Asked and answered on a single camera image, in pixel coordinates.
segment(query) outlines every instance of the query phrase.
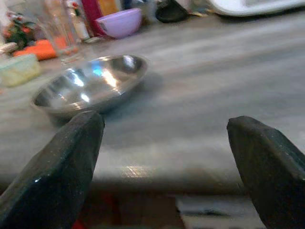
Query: black object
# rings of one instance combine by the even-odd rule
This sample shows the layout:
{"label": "black object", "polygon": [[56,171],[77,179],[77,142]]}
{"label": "black object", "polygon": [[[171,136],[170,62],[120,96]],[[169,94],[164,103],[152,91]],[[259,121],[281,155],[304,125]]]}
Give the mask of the black object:
{"label": "black object", "polygon": [[128,10],[132,8],[132,0],[123,0],[123,8],[124,10]]}
{"label": "black object", "polygon": [[0,198],[0,229],[71,229],[92,180],[104,122],[80,113],[36,154]]}
{"label": "black object", "polygon": [[237,168],[269,229],[305,228],[305,156],[280,131],[246,116],[229,120]]}
{"label": "black object", "polygon": [[166,0],[155,13],[156,18],[163,23],[179,22],[185,20],[189,14],[175,0]]}

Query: marble countertop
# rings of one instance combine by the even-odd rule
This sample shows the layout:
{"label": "marble countertop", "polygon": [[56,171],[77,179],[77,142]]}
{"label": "marble countertop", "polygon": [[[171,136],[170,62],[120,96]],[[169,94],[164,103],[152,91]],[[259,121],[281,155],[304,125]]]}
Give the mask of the marble countertop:
{"label": "marble countertop", "polygon": [[[278,128],[305,151],[304,12],[252,21],[217,16],[156,24],[126,39],[84,47],[87,58],[138,54],[143,85],[105,117],[95,191],[242,193],[226,133],[249,115]],[[0,187],[5,188],[58,127],[29,107],[57,75],[44,73],[0,95]]]}

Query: white appliance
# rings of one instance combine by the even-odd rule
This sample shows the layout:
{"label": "white appliance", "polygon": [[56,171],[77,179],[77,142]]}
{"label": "white appliance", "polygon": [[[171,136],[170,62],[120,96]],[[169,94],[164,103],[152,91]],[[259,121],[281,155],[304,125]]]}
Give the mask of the white appliance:
{"label": "white appliance", "polygon": [[216,13],[244,17],[305,6],[305,0],[208,0]]}

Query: bottle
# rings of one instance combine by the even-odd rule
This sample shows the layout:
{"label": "bottle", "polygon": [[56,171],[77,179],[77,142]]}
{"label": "bottle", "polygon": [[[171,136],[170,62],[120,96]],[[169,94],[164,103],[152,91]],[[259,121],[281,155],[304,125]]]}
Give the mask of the bottle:
{"label": "bottle", "polygon": [[132,0],[131,8],[140,8],[142,11],[142,25],[156,21],[155,0]]}
{"label": "bottle", "polygon": [[103,36],[105,35],[104,31],[100,28],[99,24],[96,23],[96,19],[102,17],[100,7],[96,0],[81,0],[82,6],[84,8],[86,18],[90,24],[91,30],[94,33],[94,36]]}
{"label": "bottle", "polygon": [[89,39],[90,36],[88,34],[88,31],[86,29],[86,25],[81,17],[80,10],[78,9],[78,4],[76,2],[72,3],[73,6],[73,12],[72,15],[72,23],[75,27],[75,31],[77,36],[82,40]]}

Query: floor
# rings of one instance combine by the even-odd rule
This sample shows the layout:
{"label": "floor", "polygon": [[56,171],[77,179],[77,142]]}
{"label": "floor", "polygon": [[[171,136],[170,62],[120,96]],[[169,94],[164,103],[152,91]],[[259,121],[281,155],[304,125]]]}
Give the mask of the floor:
{"label": "floor", "polygon": [[81,221],[88,229],[148,228],[183,229],[175,198],[146,194],[126,194],[115,198],[120,215],[107,204],[105,196],[86,200]]}

